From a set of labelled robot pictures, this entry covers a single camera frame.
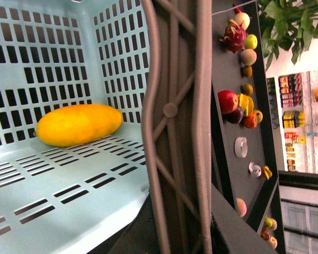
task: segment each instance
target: light blue plastic crate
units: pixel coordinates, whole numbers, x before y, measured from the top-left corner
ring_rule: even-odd
[[[0,253],[86,253],[134,219],[148,64],[140,0],[0,0]],[[34,137],[87,103],[118,108],[121,128],[70,148]]]

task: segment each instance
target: yellow mango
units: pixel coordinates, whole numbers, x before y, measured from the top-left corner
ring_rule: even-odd
[[[121,122],[121,113],[113,107],[72,105],[58,108],[41,118],[36,134],[51,146],[70,147],[110,135]]]

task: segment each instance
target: green plant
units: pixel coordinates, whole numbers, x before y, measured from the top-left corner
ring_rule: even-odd
[[[295,64],[318,38],[318,0],[258,0],[263,55],[267,69],[279,48],[292,50]]]

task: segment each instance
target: dragon fruit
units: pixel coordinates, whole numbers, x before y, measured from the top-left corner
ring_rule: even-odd
[[[227,51],[237,53],[241,49],[245,49],[245,41],[248,37],[248,33],[238,25],[233,19],[229,20],[226,27],[224,37],[220,41],[226,46]]]

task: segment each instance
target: crate floor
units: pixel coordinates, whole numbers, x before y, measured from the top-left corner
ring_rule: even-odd
[[[129,224],[148,178],[140,135],[120,133],[1,158],[0,253],[87,253]]]

